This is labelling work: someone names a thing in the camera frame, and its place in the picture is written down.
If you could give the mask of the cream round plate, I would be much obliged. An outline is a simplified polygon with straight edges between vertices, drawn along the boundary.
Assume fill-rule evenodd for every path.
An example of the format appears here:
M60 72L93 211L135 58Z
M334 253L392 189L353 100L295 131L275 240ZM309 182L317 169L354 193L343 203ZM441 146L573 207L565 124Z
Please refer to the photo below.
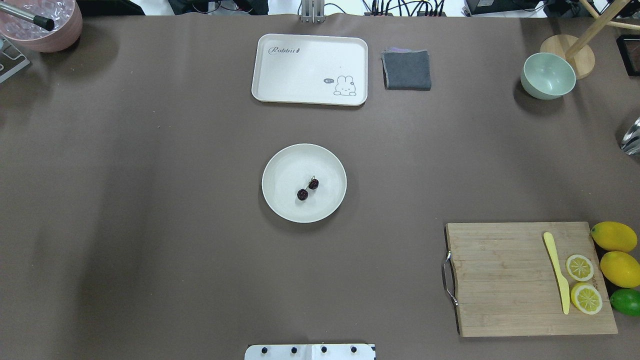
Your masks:
M315 176L319 185L305 201L297 191ZM277 152L263 170L263 198L275 214L293 223L315 223L333 214L347 189L345 167L333 152L310 143L300 143Z

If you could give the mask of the cream rabbit tray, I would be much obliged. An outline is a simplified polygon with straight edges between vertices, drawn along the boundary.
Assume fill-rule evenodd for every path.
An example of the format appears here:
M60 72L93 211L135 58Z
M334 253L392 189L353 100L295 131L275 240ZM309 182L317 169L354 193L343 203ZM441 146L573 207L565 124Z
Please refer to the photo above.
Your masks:
M257 43L251 93L262 102L360 106L368 61L361 38L268 33Z

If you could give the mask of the grey folded cloth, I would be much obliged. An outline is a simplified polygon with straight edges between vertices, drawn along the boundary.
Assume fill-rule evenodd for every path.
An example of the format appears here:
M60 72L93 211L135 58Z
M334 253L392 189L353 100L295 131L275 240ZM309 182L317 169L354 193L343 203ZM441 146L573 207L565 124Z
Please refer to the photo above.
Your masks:
M430 91L430 53L408 48L388 48L381 53L385 88Z

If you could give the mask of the wooden cutting board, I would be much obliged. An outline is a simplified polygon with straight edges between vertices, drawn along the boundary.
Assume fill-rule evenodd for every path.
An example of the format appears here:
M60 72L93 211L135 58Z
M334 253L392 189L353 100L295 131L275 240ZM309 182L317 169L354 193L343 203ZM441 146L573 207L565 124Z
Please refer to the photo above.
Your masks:
M445 225L445 283L464 338L617 334L605 279L587 222L485 222ZM602 296L601 310L589 315L573 305L563 313L543 234L553 235L558 266L583 255L592 261L589 284Z

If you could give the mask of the yellow plastic knife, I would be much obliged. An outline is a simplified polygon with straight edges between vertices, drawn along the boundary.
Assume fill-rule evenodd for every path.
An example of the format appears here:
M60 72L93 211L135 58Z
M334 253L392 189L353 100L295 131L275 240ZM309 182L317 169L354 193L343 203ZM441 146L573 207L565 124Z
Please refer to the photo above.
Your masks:
M558 292L560 294L560 301L562 306L562 312L564 315L568 315L570 312L569 281L563 275L562 269L560 267L560 259L559 259L558 249L556 246L554 236L549 231L545 231L544 233L542 233L542 241L544 242L544 246L547 250L548 257L550 258L554 276L557 281Z

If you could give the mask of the mint green bowl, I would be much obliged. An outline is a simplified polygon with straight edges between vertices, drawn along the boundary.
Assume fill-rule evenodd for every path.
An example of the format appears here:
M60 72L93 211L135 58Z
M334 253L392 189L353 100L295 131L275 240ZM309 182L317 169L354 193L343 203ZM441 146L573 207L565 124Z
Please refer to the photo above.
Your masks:
M577 77L572 66L562 57L538 52L525 60L519 80L533 98L555 100L573 91Z

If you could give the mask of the lemon slice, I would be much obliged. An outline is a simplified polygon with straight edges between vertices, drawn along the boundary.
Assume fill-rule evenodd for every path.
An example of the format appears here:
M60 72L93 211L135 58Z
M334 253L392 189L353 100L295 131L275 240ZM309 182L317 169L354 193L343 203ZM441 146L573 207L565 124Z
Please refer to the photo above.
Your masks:
M596 315L602 310L601 294L594 285L578 282L570 290L570 301L580 312L586 315Z
M566 259L567 274L577 282L587 282L594 277L594 265L591 260L581 254L572 254Z

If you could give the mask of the wooden cup stand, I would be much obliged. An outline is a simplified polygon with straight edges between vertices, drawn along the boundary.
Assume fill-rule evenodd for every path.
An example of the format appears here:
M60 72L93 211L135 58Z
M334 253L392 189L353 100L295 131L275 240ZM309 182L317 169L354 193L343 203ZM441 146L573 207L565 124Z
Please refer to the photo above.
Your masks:
M606 26L626 28L638 31L640 27L631 23L615 22L613 19L630 3L629 0L615 0L609 7L599 14L587 0L581 0L594 22L580 37L567 34L553 35L547 38L539 49L541 53L551 53L567 61L574 70L576 79L581 80L594 70L595 55L588 43Z

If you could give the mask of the yellow lemon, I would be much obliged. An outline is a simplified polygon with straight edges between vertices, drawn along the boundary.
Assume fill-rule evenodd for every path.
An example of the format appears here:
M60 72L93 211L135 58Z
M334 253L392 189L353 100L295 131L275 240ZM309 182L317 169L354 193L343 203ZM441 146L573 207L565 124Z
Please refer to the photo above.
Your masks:
M592 226L590 235L606 251L630 253L638 244L638 235L628 225L616 221L603 221Z
M633 289L640 285L640 264L635 257L624 251L608 251L600 262L603 276L612 284Z

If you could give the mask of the pink bowl with ice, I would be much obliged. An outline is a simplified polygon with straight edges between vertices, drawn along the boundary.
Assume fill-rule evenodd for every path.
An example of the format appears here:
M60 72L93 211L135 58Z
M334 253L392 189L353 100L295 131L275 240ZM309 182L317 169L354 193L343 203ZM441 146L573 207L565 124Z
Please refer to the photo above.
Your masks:
M1 34L14 44L41 53L70 48L80 38L83 16L75 0L2 0L17 9L52 20L51 30L8 13L0 14Z

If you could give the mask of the steel scoop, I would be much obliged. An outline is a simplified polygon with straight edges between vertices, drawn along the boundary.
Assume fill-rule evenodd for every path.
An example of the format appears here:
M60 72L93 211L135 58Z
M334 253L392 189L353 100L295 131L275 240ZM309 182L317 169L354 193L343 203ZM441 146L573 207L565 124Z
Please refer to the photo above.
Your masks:
M640 155L640 117L624 133L619 144L622 152L632 157Z

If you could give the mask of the green lime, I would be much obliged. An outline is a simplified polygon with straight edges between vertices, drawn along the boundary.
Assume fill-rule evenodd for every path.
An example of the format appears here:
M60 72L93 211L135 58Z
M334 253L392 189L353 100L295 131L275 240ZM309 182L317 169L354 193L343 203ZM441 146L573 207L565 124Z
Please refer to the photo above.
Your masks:
M614 291L610 298L610 305L620 313L628 316L640 316L640 292L631 288L620 288Z

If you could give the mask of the aluminium frame post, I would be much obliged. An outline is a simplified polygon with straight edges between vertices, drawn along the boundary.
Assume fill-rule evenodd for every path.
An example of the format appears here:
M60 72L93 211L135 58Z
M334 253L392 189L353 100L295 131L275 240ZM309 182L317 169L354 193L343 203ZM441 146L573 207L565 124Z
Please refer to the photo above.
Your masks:
M325 22L324 0L301 0L300 21L305 24L321 24Z

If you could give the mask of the white column pedestal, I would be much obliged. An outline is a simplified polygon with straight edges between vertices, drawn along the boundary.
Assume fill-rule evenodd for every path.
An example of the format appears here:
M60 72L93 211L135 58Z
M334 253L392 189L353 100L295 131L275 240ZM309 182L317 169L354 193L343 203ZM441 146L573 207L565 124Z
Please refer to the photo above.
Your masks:
M247 347L245 360L375 360L374 344L254 344Z

